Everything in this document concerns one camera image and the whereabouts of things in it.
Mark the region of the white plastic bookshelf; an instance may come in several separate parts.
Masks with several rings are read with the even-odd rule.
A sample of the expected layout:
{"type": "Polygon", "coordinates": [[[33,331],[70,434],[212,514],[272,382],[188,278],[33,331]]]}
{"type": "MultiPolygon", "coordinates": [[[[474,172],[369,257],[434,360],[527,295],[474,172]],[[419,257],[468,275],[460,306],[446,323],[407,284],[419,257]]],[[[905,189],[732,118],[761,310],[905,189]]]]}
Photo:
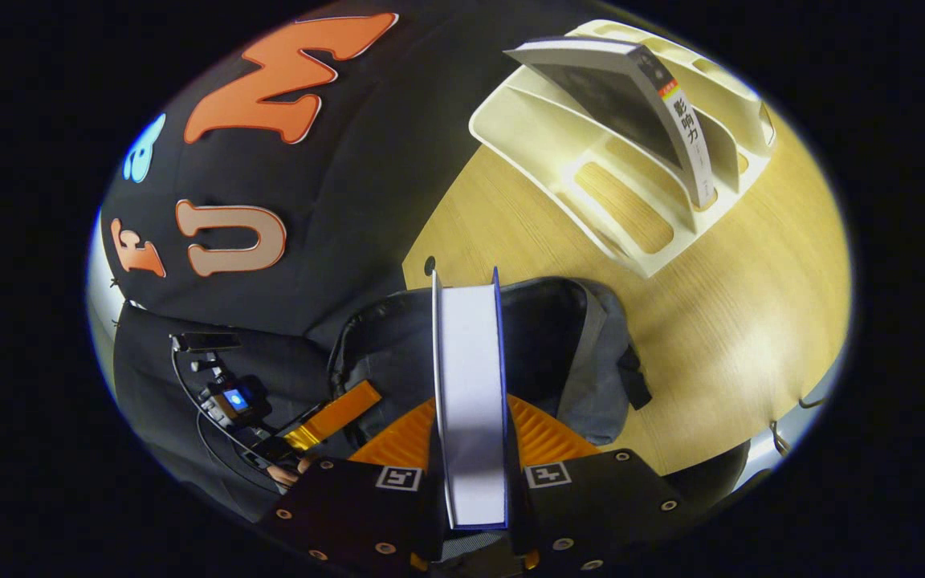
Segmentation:
{"type": "Polygon", "coordinates": [[[470,132],[607,257],[649,278],[703,238],[755,185],[773,157],[775,129],[749,85],[686,45],[605,19],[559,36],[640,43],[661,59],[703,124],[715,201],[702,209],[691,205],[682,177],[667,162],[591,120],[561,88],[518,62],[478,106],[470,132]]]}

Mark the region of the grey schoolbag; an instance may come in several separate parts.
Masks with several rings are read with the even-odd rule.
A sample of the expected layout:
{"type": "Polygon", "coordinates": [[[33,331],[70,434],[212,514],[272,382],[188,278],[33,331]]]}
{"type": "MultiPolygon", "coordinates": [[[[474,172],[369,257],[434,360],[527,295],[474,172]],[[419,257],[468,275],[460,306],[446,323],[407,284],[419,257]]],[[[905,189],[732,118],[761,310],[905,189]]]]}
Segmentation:
{"type": "MultiPolygon", "coordinates": [[[[503,287],[507,391],[595,446],[614,443],[629,410],[652,400],[626,312],[591,279],[543,277],[503,287]]],[[[352,315],[328,364],[342,395],[368,381],[381,395],[350,428],[363,446],[434,397],[432,292],[401,291],[352,315]]]]}

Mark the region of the grey book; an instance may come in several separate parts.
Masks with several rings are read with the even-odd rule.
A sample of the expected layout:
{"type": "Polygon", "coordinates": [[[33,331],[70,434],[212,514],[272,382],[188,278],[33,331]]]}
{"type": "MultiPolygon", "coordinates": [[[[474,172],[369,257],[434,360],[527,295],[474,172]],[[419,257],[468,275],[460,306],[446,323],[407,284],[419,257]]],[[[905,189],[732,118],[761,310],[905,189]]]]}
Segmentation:
{"type": "Polygon", "coordinates": [[[535,38],[507,49],[574,99],[591,120],[678,172],[698,209],[717,191],[703,124],[675,75],[650,48],[609,38],[535,38]]]}

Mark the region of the blue book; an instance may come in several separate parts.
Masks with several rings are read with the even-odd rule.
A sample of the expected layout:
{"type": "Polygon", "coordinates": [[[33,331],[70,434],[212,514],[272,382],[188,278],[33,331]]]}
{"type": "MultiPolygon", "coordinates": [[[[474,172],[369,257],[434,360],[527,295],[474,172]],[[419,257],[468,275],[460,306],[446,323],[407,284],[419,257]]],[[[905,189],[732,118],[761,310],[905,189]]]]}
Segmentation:
{"type": "Polygon", "coordinates": [[[500,300],[498,275],[491,284],[448,287],[432,271],[434,410],[452,530],[509,524],[500,300]]]}

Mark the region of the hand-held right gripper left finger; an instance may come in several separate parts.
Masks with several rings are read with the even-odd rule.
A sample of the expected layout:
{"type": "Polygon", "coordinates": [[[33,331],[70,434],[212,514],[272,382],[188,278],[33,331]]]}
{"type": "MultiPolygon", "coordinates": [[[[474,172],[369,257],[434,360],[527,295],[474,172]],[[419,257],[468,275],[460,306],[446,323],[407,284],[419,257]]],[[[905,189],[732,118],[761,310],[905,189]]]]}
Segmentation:
{"type": "Polygon", "coordinates": [[[423,574],[444,541],[426,400],[350,458],[317,458],[262,515],[265,538],[337,574],[423,574]]]}

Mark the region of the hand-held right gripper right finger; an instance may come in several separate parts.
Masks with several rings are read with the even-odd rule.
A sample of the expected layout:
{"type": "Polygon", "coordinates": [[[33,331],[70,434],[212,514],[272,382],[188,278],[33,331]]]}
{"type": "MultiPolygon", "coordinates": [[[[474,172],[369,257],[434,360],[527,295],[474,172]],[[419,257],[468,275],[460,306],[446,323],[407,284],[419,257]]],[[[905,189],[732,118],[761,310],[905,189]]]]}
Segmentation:
{"type": "Polygon", "coordinates": [[[507,515],[522,574],[622,574],[686,533],[694,504],[632,450],[603,451],[507,399],[507,515]]]}

